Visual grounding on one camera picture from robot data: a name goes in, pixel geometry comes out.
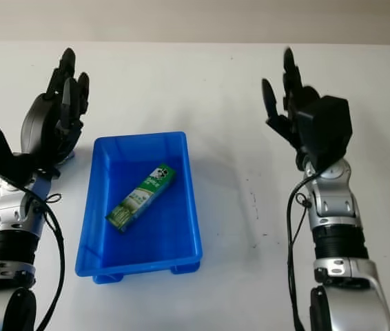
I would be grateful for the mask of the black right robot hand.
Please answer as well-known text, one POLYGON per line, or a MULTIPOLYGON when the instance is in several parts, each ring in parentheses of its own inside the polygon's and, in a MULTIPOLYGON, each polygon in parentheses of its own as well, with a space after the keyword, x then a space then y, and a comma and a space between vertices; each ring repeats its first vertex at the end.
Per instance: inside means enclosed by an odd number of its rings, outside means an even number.
POLYGON ((283 109, 287 115, 278 114, 276 98, 270 82, 263 78, 261 88, 267 111, 266 124, 284 138, 296 151, 296 166, 300 171, 305 169, 305 148, 299 135, 297 113, 305 106, 317 101, 320 96, 316 89, 302 84, 299 67, 295 64, 294 54, 287 47, 283 55, 283 109))

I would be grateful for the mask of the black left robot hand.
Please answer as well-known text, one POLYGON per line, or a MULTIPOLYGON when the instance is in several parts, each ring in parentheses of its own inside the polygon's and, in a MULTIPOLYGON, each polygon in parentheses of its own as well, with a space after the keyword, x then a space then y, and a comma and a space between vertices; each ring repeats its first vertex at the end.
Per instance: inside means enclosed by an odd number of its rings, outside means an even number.
POLYGON ((74 77, 76 56, 65 49, 53 70, 47 90, 33 102, 21 129, 21 151, 34 158, 36 168, 56 166, 73 151, 88 110, 90 78, 74 77))

